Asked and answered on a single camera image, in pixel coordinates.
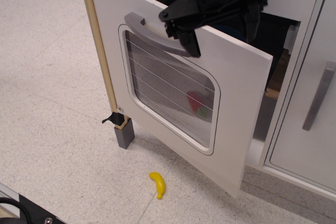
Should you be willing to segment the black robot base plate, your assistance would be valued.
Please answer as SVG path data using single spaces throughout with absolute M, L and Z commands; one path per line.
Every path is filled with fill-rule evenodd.
M 65 222 L 57 216 L 22 195 L 19 195 L 19 202 L 28 211 L 32 223 L 65 224 Z

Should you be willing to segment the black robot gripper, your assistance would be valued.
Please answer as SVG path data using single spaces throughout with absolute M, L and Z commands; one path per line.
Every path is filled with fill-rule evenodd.
M 195 29 L 205 25 L 240 19 L 241 32 L 246 42 L 252 42 L 257 34 L 261 11 L 268 0 L 176 0 L 159 13 L 169 37 L 179 39 L 185 52 L 183 57 L 199 58 Z

